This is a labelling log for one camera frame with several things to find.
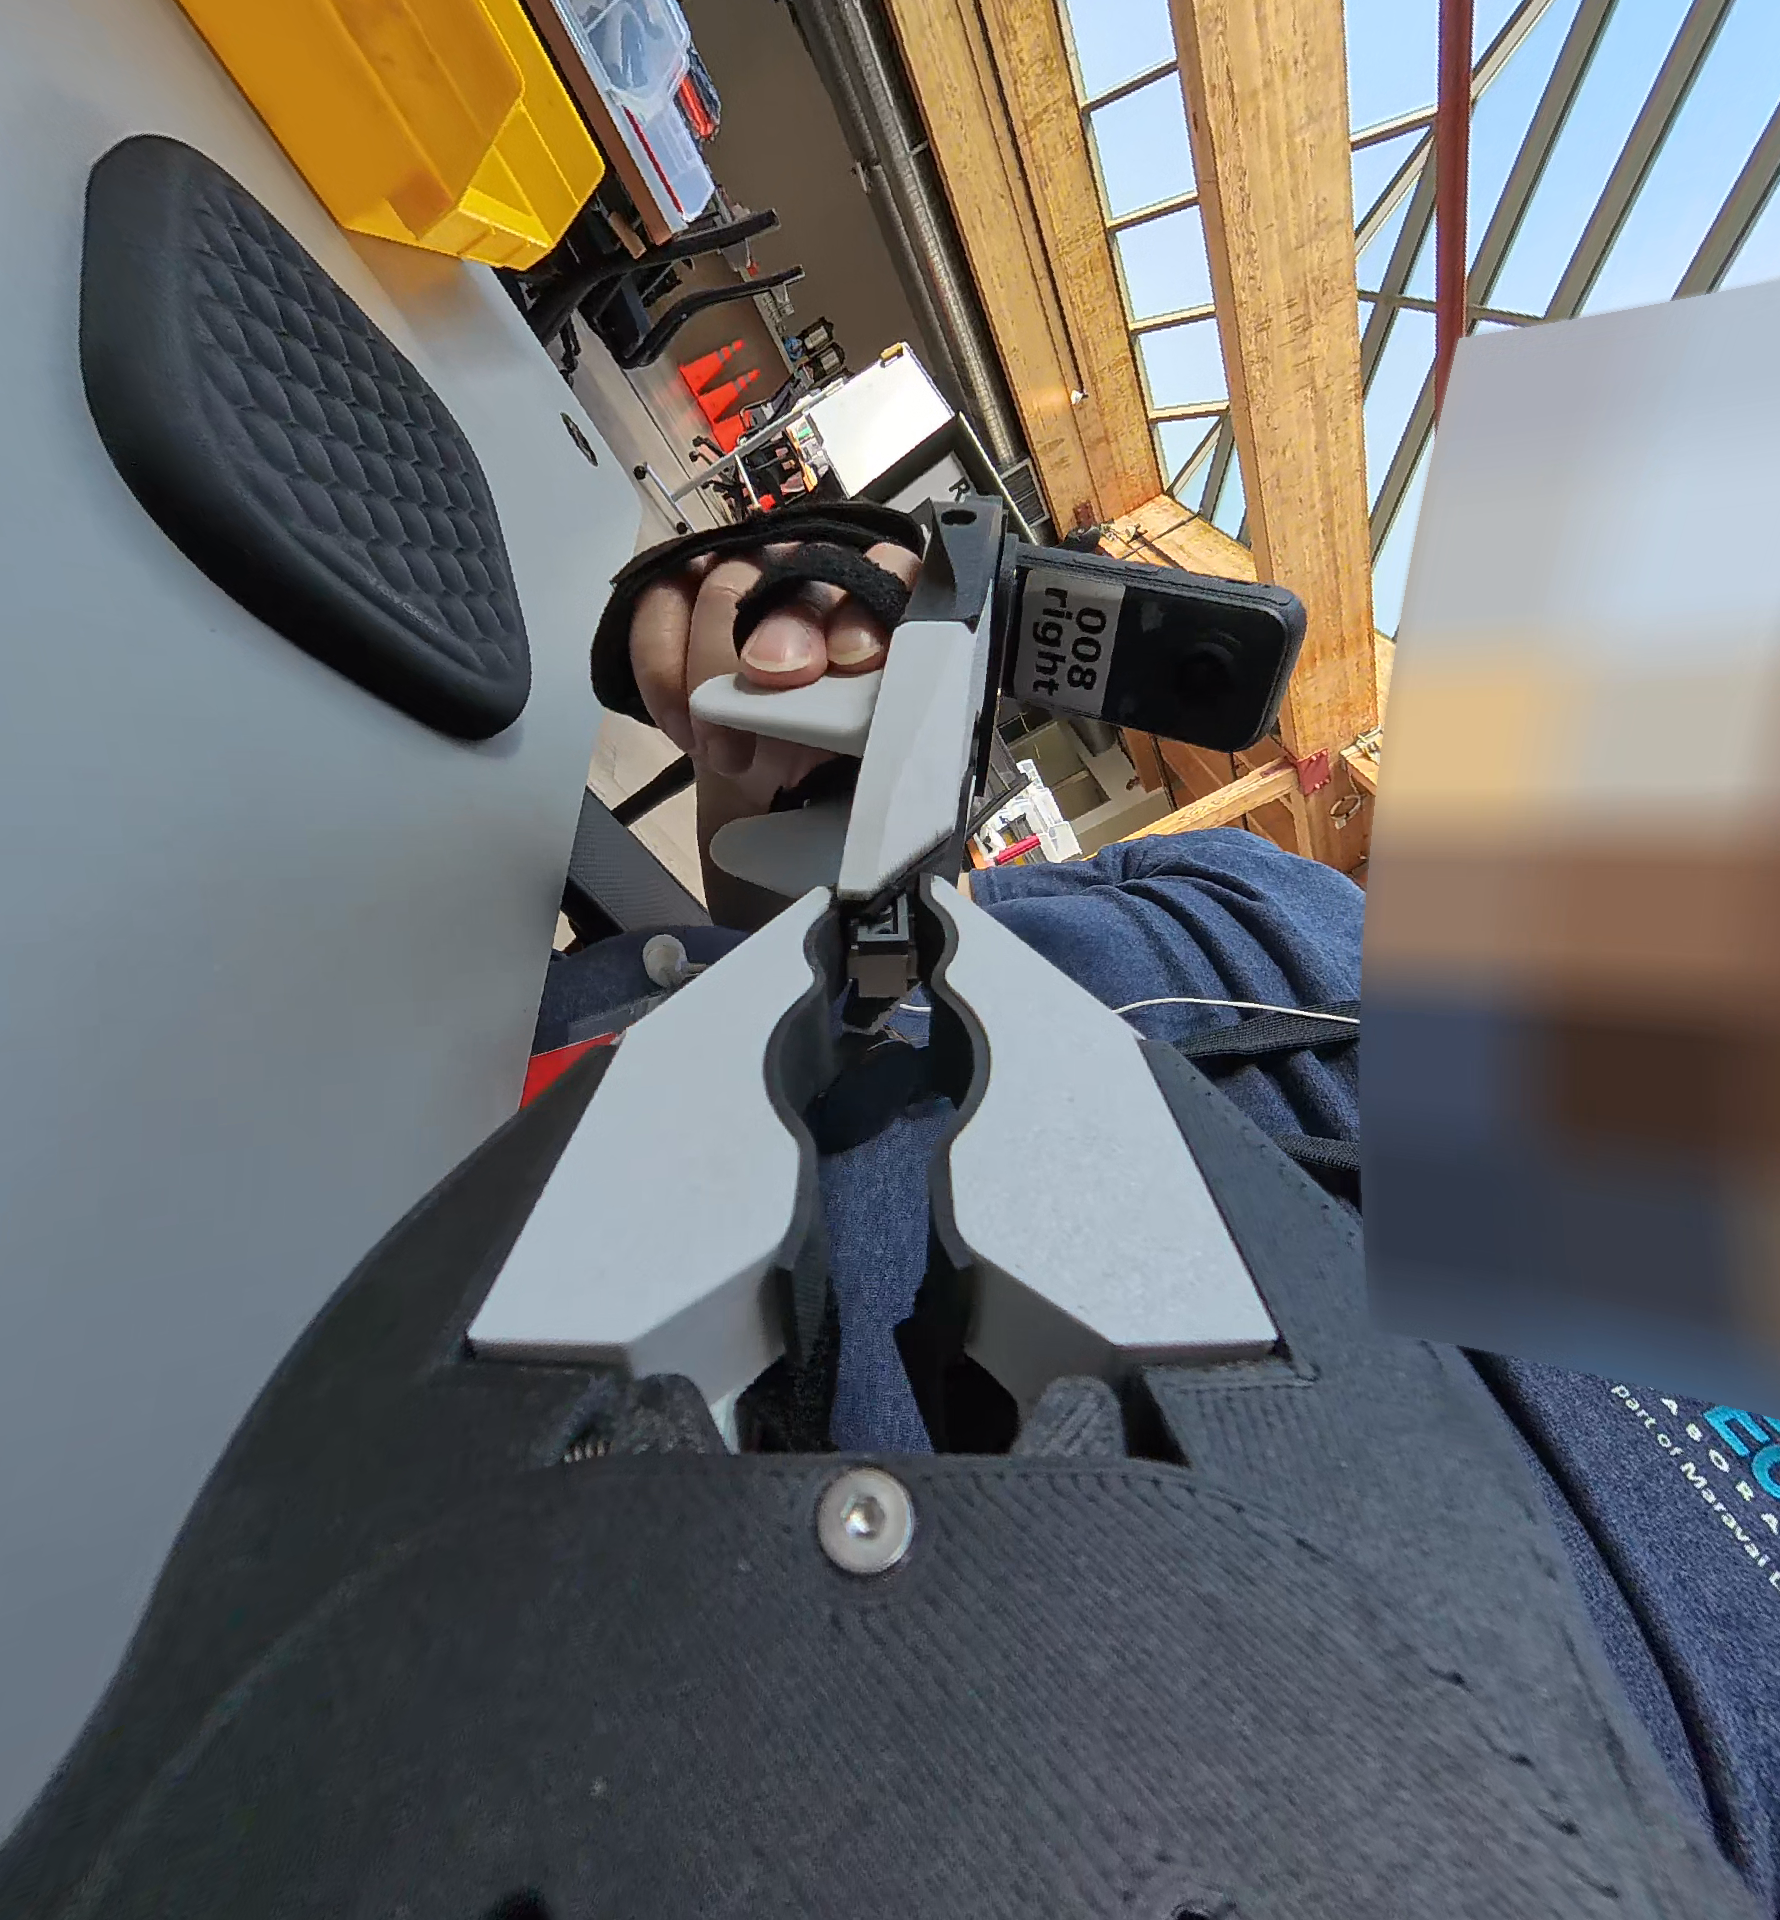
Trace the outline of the black textured wrist rest pad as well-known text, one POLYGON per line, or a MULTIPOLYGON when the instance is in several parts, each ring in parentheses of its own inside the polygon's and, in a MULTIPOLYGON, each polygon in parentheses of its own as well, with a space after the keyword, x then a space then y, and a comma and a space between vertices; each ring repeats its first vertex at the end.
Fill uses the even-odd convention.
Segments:
POLYGON ((80 366, 112 469, 240 609, 445 738, 519 719, 531 651, 468 436, 209 157, 135 135, 92 167, 80 366))

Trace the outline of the white cabinet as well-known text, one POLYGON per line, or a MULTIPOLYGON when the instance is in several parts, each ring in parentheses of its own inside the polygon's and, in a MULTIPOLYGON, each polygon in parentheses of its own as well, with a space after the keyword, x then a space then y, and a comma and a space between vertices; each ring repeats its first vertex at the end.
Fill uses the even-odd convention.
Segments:
POLYGON ((885 348, 805 411, 828 479, 846 499, 864 499, 955 419, 958 411, 908 345, 885 348))

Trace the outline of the clear plastic organizer box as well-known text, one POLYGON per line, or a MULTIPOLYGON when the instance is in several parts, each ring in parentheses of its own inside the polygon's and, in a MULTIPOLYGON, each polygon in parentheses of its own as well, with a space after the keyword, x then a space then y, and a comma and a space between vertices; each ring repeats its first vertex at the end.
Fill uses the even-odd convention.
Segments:
POLYGON ((691 52, 673 2, 551 2, 565 73, 651 241, 690 228, 715 183, 680 107, 691 52))

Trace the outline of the slanted wooden roof beam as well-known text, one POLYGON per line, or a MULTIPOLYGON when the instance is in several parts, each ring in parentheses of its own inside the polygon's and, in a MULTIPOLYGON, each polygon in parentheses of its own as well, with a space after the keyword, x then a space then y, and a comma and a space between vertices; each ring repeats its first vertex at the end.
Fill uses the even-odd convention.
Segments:
POLYGON ((1070 36, 1054 2, 887 19, 1058 529, 1161 490, 1070 36))

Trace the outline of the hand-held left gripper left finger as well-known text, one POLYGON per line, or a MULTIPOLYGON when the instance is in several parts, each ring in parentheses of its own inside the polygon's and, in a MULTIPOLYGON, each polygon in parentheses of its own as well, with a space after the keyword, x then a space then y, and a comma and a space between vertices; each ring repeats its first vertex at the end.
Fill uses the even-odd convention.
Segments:
POLYGON ((831 1450, 836 1319, 808 1114, 837 1074, 839 910, 812 887, 637 1021, 469 1324, 469 1352, 680 1377, 831 1450))

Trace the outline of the grey white lego assembly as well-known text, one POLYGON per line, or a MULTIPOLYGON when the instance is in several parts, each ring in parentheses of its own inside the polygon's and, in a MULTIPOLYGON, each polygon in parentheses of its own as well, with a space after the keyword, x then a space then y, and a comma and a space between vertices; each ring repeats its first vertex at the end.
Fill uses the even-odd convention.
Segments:
POLYGON ((847 1037, 871 1037, 903 1005, 919 979, 919 952, 905 893, 846 925, 846 996, 839 1026, 847 1037))

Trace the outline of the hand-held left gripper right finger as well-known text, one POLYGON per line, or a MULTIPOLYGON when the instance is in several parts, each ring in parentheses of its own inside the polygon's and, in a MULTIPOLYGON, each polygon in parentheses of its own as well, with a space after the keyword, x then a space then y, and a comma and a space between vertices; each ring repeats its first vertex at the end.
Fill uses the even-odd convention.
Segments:
POLYGON ((967 1279, 965 1355, 1009 1396, 1277 1342, 1135 1033, 946 881, 929 984, 969 1087, 936 1226, 967 1279))

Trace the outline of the thick wooden roof beam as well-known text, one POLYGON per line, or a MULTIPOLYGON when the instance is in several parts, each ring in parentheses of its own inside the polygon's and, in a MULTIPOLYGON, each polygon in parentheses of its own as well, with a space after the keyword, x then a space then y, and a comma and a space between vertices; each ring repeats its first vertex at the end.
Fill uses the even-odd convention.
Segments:
POLYGON ((1171 2, 1190 160, 1257 578, 1306 639, 1286 751, 1377 719, 1347 47, 1337 2, 1171 2))

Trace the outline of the orange traffic cones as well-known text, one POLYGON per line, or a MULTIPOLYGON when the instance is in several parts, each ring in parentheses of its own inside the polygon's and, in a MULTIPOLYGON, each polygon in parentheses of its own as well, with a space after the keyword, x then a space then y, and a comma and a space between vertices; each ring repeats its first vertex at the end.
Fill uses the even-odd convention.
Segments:
POLYGON ((744 364, 746 343, 734 339, 720 348, 688 359, 678 366, 678 377, 710 427, 710 439, 724 453, 732 450, 747 430, 746 394, 760 381, 762 371, 755 364, 744 364))

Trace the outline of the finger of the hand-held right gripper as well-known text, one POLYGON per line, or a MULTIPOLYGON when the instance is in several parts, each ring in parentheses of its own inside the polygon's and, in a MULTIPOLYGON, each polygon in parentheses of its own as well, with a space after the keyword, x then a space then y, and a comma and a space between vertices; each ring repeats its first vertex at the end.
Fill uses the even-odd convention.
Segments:
POLYGON ((837 900, 867 904, 900 891, 960 834, 990 626, 912 621, 891 636, 854 783, 837 900))

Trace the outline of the person's right hand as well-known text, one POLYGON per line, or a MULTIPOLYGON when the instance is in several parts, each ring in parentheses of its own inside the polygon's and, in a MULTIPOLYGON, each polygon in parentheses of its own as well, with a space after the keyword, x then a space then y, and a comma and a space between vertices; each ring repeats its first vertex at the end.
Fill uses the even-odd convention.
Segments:
POLYGON ((767 815, 777 792, 798 789, 825 757, 798 742, 699 724, 691 692, 720 676, 742 674, 755 688, 794 690, 828 676, 877 671, 891 633, 854 597, 810 584, 767 612, 746 642, 734 641, 739 603, 782 549, 698 560, 680 578, 643 589, 631 612, 630 666, 651 724, 690 761, 695 774, 695 827, 704 900, 721 928, 753 932, 783 896, 726 874, 713 860, 715 834, 742 818, 767 815))

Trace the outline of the yellow plastic bin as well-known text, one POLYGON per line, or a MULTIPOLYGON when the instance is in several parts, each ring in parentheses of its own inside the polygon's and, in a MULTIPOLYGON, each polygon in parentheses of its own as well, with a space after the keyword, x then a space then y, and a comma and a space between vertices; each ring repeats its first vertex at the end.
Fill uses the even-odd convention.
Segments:
POLYGON ((590 203, 606 160, 526 6, 472 11, 513 68, 518 93, 433 247, 496 270, 529 270, 590 203))
POLYGON ((428 245, 464 209, 521 96, 472 2, 184 2, 281 152, 344 228, 428 245))

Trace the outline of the red pipe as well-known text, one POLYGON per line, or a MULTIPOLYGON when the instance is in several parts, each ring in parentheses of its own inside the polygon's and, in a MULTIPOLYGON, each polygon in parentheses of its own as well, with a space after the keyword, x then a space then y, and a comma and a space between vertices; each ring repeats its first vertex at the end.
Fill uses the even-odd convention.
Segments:
POLYGON ((1470 144, 1476 5, 1435 5, 1431 424, 1442 424, 1455 352, 1468 336, 1470 144))

